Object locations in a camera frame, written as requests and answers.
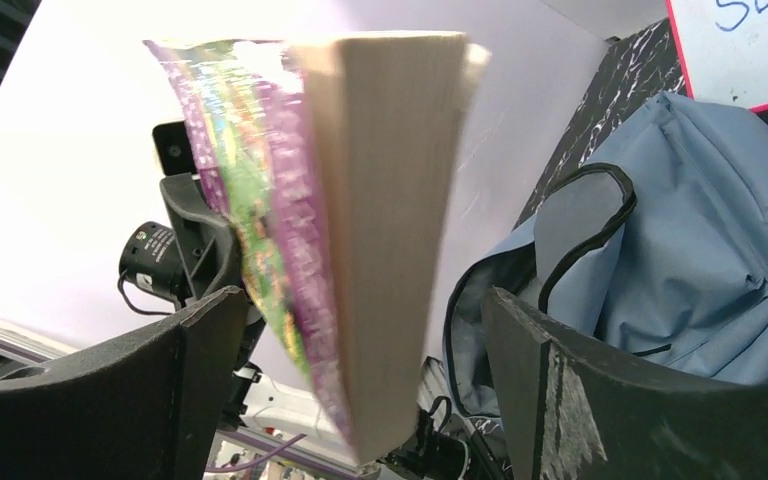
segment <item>black marble pattern surface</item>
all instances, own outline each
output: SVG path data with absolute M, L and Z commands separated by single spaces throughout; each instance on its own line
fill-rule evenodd
M 662 91 L 686 93 L 667 20 L 608 49 L 517 225 L 537 210 L 554 182 L 578 169 L 623 121 Z M 768 112 L 760 117 L 768 123 Z M 505 478 L 513 479 L 502 429 L 491 420 L 471 422 L 497 457 Z

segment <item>backpack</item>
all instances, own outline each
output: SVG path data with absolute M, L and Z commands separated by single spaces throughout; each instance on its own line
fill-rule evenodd
M 443 356 L 457 410 L 498 417 L 481 301 L 501 287 L 659 365 L 768 381 L 768 126 L 661 93 L 452 293 Z

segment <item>blue writing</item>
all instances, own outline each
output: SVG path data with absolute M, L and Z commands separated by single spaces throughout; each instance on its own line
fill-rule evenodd
M 733 32 L 733 31 L 735 31 L 737 29 L 737 27 L 739 27 L 744 21 L 746 21 L 746 17 L 748 17 L 749 16 L 749 12 L 752 11 L 749 8 L 749 5 L 747 5 L 747 4 L 743 3 L 743 2 L 739 2 L 739 1 L 723 3 L 722 0 L 717 0 L 717 6 L 720 7 L 720 8 L 728 8 L 728 7 L 743 7 L 744 8 L 743 16 L 740 17 L 740 20 L 738 20 L 732 26 L 726 27 L 726 26 L 720 24 L 720 22 L 716 22 L 717 28 L 719 28 L 720 30 L 722 30 L 724 32 Z
M 755 11 L 758 13 L 764 13 L 764 10 L 768 9 L 768 2 L 763 7 L 758 6 L 758 0 L 755 0 Z

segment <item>colorful book cover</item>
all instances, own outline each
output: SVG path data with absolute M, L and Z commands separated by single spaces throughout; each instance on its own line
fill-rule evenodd
M 351 445 L 301 72 L 279 42 L 146 45 L 184 111 L 205 200 L 240 239 L 249 296 Z

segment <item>purple cable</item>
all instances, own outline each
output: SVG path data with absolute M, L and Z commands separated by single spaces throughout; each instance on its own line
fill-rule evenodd
M 270 458 L 276 455 L 280 455 L 282 452 L 284 452 L 284 450 L 290 448 L 291 446 L 293 446 L 293 444 L 297 443 L 299 440 L 303 439 L 304 437 L 305 437 L 305 434 L 303 433 L 296 435 L 290 440 L 287 440 L 287 442 L 284 443 L 283 445 L 279 445 L 275 447 L 271 451 L 264 454 L 262 457 L 255 458 L 251 462 L 246 462 L 242 465 L 233 465 L 230 467 L 208 467 L 208 468 L 205 468 L 204 471 L 207 473 L 232 473 L 232 472 L 241 472 L 248 468 L 256 467 L 261 463 L 268 461 Z
M 243 445 L 251 445 L 253 448 L 263 450 L 264 452 L 268 451 L 271 448 L 275 448 L 274 445 L 264 442 L 260 438 L 249 436 L 243 431 L 222 432 L 222 435 L 228 438 L 232 438 L 242 443 Z M 316 462 L 307 457 L 299 455 L 293 450 L 286 450 L 281 454 L 281 458 L 289 462 L 292 462 L 296 465 L 300 465 L 303 468 L 310 468 L 314 471 L 321 472 L 325 474 L 327 478 L 340 479 L 340 480 L 358 480 L 356 475 L 352 475 L 345 471 L 341 471 L 325 463 Z

